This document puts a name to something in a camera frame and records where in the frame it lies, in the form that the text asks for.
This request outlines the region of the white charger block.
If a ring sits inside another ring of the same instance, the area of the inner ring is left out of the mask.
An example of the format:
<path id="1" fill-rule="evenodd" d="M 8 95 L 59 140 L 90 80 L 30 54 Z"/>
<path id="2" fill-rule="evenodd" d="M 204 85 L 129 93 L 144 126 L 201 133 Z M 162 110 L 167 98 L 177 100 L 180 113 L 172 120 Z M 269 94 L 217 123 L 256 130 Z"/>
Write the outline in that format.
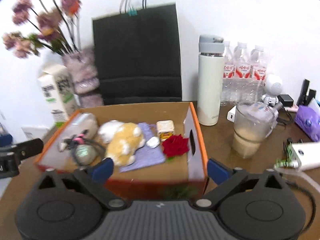
<path id="1" fill-rule="evenodd" d="M 235 113 L 236 113 L 236 106 L 234 106 L 230 111 L 228 111 L 227 120 L 230 122 L 235 122 Z"/>

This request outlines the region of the red cardboard box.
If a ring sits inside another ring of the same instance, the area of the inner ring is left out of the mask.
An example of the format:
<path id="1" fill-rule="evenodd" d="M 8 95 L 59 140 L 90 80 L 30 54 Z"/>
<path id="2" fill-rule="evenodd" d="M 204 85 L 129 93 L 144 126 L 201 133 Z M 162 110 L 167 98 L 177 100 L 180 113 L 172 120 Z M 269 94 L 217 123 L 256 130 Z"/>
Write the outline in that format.
<path id="1" fill-rule="evenodd" d="M 207 152 L 191 102 L 76 110 L 45 144 L 36 166 L 73 172 L 111 159 L 97 178 L 127 199 L 195 199 L 208 183 Z"/>

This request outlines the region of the dried flower bouquet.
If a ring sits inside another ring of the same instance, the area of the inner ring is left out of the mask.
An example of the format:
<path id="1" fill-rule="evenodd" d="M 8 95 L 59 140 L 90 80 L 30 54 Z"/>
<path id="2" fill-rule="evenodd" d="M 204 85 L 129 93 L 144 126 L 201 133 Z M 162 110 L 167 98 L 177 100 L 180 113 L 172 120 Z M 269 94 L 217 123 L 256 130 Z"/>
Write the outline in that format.
<path id="1" fill-rule="evenodd" d="M 48 48 L 60 56 L 79 52 L 80 0 L 52 0 L 54 7 L 48 10 L 42 0 L 18 0 L 12 8 L 12 22 L 19 26 L 30 23 L 37 33 L 27 36 L 21 32 L 4 34 L 6 50 L 13 50 L 17 58 L 39 56 L 40 49 Z"/>

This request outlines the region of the red fabric rose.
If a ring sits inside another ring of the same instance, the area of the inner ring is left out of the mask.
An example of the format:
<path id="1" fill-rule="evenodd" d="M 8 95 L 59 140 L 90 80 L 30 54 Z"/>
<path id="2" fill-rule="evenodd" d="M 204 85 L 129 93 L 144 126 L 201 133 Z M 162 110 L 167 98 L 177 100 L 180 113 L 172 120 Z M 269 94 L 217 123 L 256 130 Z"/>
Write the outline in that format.
<path id="1" fill-rule="evenodd" d="M 163 141 L 163 153 L 167 158 L 173 158 L 176 156 L 184 155 L 189 151 L 188 138 L 182 137 L 182 135 L 172 135 L 165 141 Z"/>

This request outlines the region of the white milk carton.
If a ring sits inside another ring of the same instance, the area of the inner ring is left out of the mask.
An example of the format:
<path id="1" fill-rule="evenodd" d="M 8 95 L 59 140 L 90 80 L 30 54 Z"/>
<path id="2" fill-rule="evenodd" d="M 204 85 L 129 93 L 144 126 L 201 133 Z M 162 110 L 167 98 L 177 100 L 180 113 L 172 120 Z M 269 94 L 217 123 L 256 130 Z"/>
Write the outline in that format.
<path id="1" fill-rule="evenodd" d="M 54 123 L 61 127 L 78 109 L 68 69 L 61 64 L 48 64 L 44 66 L 38 81 Z"/>

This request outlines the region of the purple fuzzy vase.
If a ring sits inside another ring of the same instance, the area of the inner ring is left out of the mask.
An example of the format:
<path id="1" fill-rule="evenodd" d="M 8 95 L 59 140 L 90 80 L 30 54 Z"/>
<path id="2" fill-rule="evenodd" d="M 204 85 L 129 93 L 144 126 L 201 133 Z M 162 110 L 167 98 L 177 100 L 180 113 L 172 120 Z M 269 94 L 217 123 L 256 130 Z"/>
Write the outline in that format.
<path id="1" fill-rule="evenodd" d="M 80 106 L 82 108 L 103 106 L 104 101 L 99 90 L 98 71 L 94 65 L 93 48 L 87 47 L 80 52 L 66 54 L 62 57 L 62 60 L 71 76 Z"/>

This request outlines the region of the black power adapter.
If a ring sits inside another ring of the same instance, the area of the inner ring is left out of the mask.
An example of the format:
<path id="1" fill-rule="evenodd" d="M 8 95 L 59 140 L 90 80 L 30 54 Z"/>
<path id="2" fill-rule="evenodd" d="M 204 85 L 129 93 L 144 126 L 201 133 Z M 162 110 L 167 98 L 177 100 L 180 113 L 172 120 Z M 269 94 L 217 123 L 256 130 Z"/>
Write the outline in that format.
<path id="1" fill-rule="evenodd" d="M 277 96 L 279 102 L 282 103 L 283 107 L 292 107 L 294 104 L 293 98 L 289 96 L 288 94 L 280 94 Z"/>

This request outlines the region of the white thermos bottle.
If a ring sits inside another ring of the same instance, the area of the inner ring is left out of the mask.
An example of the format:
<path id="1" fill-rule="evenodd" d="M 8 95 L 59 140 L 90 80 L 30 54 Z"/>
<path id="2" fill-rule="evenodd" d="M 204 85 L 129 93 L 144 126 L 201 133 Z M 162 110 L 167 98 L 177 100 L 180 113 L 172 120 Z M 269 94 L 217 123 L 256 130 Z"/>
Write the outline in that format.
<path id="1" fill-rule="evenodd" d="M 225 44 L 215 35 L 199 37 L 197 116 L 204 126 L 217 124 L 222 92 Z"/>

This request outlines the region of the white and yellow plush toy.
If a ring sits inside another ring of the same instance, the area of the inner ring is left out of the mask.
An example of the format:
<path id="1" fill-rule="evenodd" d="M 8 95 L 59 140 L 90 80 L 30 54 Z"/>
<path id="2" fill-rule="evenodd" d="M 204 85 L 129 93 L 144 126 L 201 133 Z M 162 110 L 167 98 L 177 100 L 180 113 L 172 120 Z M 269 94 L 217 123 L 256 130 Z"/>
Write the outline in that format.
<path id="1" fill-rule="evenodd" d="M 132 122 L 111 120 L 100 126 L 98 135 L 107 144 L 105 157 L 112 159 L 116 166 L 134 163 L 136 150 L 146 143 L 142 129 Z"/>

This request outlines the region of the white earbuds case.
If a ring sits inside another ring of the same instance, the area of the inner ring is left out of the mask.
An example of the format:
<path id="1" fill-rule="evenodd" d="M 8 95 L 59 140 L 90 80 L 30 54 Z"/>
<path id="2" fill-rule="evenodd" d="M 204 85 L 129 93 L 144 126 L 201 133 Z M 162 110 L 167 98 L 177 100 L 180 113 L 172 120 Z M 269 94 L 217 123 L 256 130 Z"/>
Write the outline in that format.
<path id="1" fill-rule="evenodd" d="M 149 148 L 156 148 L 160 145 L 161 141 L 159 139 L 159 137 L 151 137 L 147 142 L 146 142 L 146 146 L 148 146 Z"/>

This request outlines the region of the water bottle pack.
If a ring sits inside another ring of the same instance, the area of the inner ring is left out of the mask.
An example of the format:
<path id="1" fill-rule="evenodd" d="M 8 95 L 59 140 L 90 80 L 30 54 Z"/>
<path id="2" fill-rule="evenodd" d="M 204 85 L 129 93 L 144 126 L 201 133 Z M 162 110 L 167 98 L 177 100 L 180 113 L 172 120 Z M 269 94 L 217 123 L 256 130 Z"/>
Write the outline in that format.
<path id="1" fill-rule="evenodd" d="M 231 50 L 226 42 L 223 57 L 225 68 L 221 106 L 234 106 L 240 101 L 259 101 L 263 94 L 267 70 L 263 48 L 256 46 L 248 52 L 244 43 L 238 43 L 234 50 Z"/>

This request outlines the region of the purple cloth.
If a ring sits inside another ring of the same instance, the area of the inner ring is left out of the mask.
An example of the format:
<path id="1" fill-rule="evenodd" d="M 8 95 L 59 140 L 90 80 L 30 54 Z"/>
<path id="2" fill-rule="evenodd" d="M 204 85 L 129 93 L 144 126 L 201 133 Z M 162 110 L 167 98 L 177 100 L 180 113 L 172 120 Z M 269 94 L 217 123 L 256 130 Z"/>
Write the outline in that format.
<path id="1" fill-rule="evenodd" d="M 146 122 L 140 122 L 138 123 L 138 126 L 142 129 L 142 132 L 144 134 L 144 139 L 146 142 L 151 138 L 154 137 L 154 133 L 152 131 L 152 128 L 155 128 L 155 125 L 147 124 Z M 119 172 L 129 172 L 138 170 L 141 168 L 146 168 L 158 164 L 164 163 L 166 160 L 163 151 L 161 149 L 161 146 L 159 145 L 156 148 L 149 148 L 145 145 L 136 150 L 135 152 L 135 162 L 131 165 L 127 166 L 121 166 L 119 168 Z"/>

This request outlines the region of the glass jar with milk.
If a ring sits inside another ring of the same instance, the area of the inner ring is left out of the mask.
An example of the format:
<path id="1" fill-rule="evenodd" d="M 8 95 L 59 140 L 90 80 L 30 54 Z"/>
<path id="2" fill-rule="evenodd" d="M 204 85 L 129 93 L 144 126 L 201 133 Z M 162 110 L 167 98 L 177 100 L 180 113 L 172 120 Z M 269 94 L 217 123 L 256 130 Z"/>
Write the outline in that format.
<path id="1" fill-rule="evenodd" d="M 262 102 L 239 102 L 235 108 L 232 149 L 242 158 L 253 157 L 277 125 L 278 110 Z"/>

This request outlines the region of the white power bank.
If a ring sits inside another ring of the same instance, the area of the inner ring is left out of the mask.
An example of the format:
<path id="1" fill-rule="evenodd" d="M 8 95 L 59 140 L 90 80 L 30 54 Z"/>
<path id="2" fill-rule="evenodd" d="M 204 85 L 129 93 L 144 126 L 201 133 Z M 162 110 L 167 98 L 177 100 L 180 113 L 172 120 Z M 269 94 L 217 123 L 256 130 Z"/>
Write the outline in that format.
<path id="1" fill-rule="evenodd" d="M 319 168 L 320 142 L 295 143 L 289 146 L 298 163 L 297 170 L 305 171 Z"/>

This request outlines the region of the small yellow seasoning box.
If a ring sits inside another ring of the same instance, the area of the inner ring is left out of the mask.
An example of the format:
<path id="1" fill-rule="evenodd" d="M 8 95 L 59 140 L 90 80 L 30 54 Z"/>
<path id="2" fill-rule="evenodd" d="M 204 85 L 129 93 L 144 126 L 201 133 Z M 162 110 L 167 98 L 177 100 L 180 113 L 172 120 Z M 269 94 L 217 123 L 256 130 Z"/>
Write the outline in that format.
<path id="1" fill-rule="evenodd" d="M 156 123 L 156 129 L 161 142 L 175 134 L 174 122 L 172 120 L 158 121 Z"/>

